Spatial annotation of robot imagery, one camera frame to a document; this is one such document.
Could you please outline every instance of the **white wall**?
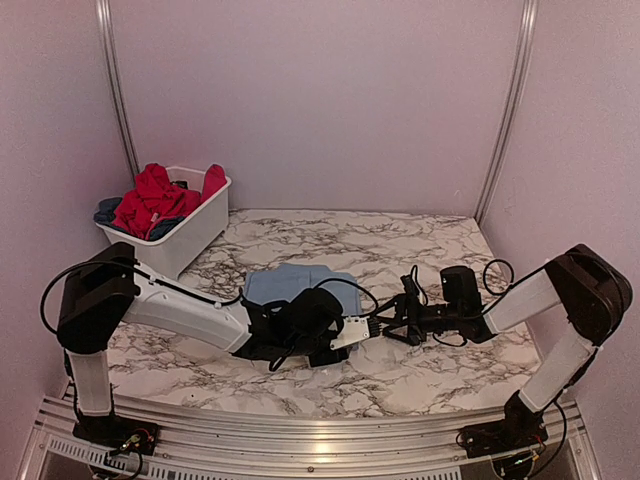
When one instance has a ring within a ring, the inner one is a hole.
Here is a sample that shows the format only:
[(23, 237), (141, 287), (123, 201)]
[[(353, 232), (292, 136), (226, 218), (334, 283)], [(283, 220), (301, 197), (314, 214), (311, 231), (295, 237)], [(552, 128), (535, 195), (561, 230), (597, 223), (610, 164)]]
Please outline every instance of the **white wall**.
[(236, 207), (473, 213), (522, 1), (112, 4), (141, 163), (220, 163)]
[(58, 271), (104, 246), (93, 210), (130, 188), (96, 22), (90, 1), (0, 2), (3, 479), (15, 478), (42, 396), (63, 385), (40, 294)]
[[(584, 242), (640, 294), (640, 3), (541, 2), (531, 70), (484, 224), (520, 274)], [(564, 319), (532, 324), (548, 352)], [(640, 309), (577, 387), (605, 480), (638, 478)]]

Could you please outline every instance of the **metal frame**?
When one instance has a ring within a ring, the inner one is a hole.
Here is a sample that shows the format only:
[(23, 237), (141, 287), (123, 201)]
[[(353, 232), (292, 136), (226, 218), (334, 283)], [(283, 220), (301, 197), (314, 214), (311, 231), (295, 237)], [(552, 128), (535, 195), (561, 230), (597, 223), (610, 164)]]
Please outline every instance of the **metal frame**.
[(133, 145), (133, 138), (129, 128), (127, 111), (124, 106), (122, 88), (120, 86), (120, 73), (118, 71), (118, 59), (116, 57), (116, 44), (113, 36), (113, 26), (111, 24), (111, 2), (110, 0), (96, 0), (98, 13), (98, 23), (102, 35), (104, 56), (109, 74), (109, 85), (111, 87), (111, 98), (118, 117), (120, 127), (120, 138), (127, 155), (127, 165), (131, 173), (131, 178), (135, 181), (135, 176), (140, 173), (140, 164)]
[[(100, 463), (104, 448), (72, 436), (71, 391), (63, 399), (44, 399), (18, 476), (21, 480), (37, 480), (47, 452), (60, 454), (60, 441), (68, 445), (70, 456), (77, 458), (80, 449), (88, 452), (82, 454), (87, 463), (96, 459)], [(207, 411), (120, 396), (115, 396), (115, 403), (121, 415), (161, 425), (156, 453), (145, 459), (141, 479), (166, 478), (163, 475), (170, 471), (176, 472), (175, 478), (185, 472), (194, 478), (207, 474), (229, 480), (429, 478), (486, 461), (487, 457), (466, 458), (455, 443), (458, 429), (503, 416), (502, 408), (496, 407), (427, 416), (312, 419)], [(585, 463), (579, 468), (580, 479), (598, 480), (595, 464), (584, 462), (594, 457), (580, 412), (575, 402), (565, 402), (563, 408), (569, 446), (574, 458)], [(562, 417), (550, 409), (544, 420), (548, 444), (554, 448), (562, 435)]]
[(520, 33), (518, 35), (518, 43), (516, 46), (516, 58), (513, 64), (513, 73), (511, 76), (511, 84), (507, 95), (507, 102), (502, 115), (502, 122), (498, 132), (498, 138), (493, 148), (491, 163), (482, 186), (480, 198), (476, 205), (475, 218), (478, 225), (482, 223), (486, 217), (489, 205), (493, 199), (498, 178), (502, 170), (504, 159), (511, 137), (513, 122), (522, 101), (522, 93), (529, 70), (531, 61), (531, 48), (533, 44), (533, 30), (536, 23), (538, 12), (538, 0), (525, 0), (522, 9), (522, 21), (520, 23)]

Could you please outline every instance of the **vertical metal post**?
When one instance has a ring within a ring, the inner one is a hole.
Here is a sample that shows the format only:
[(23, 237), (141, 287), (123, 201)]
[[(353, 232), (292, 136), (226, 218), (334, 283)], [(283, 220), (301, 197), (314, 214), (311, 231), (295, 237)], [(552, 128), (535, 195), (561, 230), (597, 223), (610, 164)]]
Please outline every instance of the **vertical metal post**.
[(520, 24), (520, 33), (518, 35), (518, 44), (516, 47), (516, 58), (513, 65), (513, 73), (511, 76), (511, 84), (507, 95), (507, 102), (502, 115), (498, 138), (491, 156), (491, 163), (482, 186), (482, 192), (476, 205), (473, 215), (478, 225), (482, 223), (486, 217), (489, 205), (493, 198), (493, 194), (500, 177), (500, 171), (504, 164), (504, 159), (509, 145), (509, 138), (513, 122), (516, 116), (520, 102), (522, 101), (522, 93), (529, 70), (531, 60), (531, 48), (533, 43), (533, 29), (536, 22), (538, 12), (538, 0), (525, 0), (522, 10), (522, 21)]
[(129, 120), (127, 119), (127, 111), (122, 97), (120, 74), (118, 72), (118, 59), (116, 57), (116, 45), (113, 37), (113, 27), (111, 25), (110, 0), (96, 0), (96, 8), (98, 11), (100, 33), (102, 34), (105, 60), (107, 63), (107, 72), (109, 74), (111, 97), (116, 110), (116, 116), (118, 117), (118, 126), (120, 127), (120, 137), (122, 138), (122, 144), (124, 145), (125, 153), (127, 155), (127, 164), (129, 166), (129, 171), (131, 172), (131, 178), (135, 180), (135, 176), (140, 173), (140, 165), (133, 145), (133, 138), (131, 136), (131, 130), (129, 129)]

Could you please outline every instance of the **marble tabletop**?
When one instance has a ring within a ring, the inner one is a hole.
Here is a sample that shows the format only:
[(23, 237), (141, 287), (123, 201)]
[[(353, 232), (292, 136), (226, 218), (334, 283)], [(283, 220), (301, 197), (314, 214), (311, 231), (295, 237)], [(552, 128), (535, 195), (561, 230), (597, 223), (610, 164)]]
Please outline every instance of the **marble tabletop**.
[[(351, 273), (385, 301), (402, 291), (399, 277), (415, 264), (433, 303), (441, 301), (442, 268), (467, 265), (479, 273), (491, 259), (476, 222), (464, 217), (244, 210), (232, 212), (226, 232), (180, 281), (231, 298), (247, 272), (283, 263), (327, 265)], [(483, 296), (490, 299), (486, 292)], [(371, 306), (365, 297), (362, 303), (365, 310)], [(443, 339), (459, 341), (456, 336)], [(110, 378), (120, 395), (229, 412), (314, 417), (499, 406), (539, 365), (525, 325), (464, 348), (433, 338), (418, 347), (372, 338), (341, 364), (311, 369), (305, 358), (290, 358), (276, 373), (268, 371), (267, 362), (234, 358), (198, 340), (122, 325), (108, 356)]]

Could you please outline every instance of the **laundry basket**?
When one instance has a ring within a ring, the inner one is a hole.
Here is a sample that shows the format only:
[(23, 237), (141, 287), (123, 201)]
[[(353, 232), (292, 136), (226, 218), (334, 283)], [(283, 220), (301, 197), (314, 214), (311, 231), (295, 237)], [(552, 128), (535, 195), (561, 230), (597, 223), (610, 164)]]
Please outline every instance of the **laundry basket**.
[[(190, 190), (202, 191), (205, 172), (184, 167), (167, 167), (169, 180), (186, 181)], [(158, 273), (176, 279), (229, 223), (229, 185), (231, 179), (212, 197), (194, 210), (160, 240), (148, 242), (119, 232), (106, 225), (98, 225), (109, 242), (126, 242), (136, 248), (136, 258)]]

